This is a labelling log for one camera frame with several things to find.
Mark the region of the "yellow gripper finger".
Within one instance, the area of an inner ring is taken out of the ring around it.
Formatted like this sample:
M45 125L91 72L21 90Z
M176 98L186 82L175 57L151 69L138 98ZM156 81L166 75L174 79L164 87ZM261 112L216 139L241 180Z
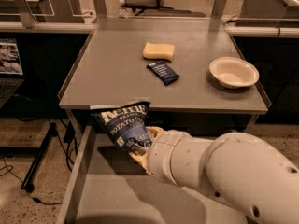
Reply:
M148 173L150 171L149 168L149 148L135 148L129 151L129 155Z
M164 132L164 129L157 126L147 126L146 129L150 138L156 138Z

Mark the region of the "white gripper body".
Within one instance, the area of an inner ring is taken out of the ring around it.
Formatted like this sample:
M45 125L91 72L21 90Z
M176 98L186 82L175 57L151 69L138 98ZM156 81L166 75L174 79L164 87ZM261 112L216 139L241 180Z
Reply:
M147 172L157 180L180 187L207 187L205 171L209 139L170 130L157 136L148 152Z

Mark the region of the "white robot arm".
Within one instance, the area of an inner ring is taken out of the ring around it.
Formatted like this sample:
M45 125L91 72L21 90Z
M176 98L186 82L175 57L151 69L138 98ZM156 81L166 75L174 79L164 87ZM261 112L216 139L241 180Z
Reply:
M299 169L264 140L247 133L209 140L148 131L151 145L129 154L156 180L192 189L258 224L299 224Z

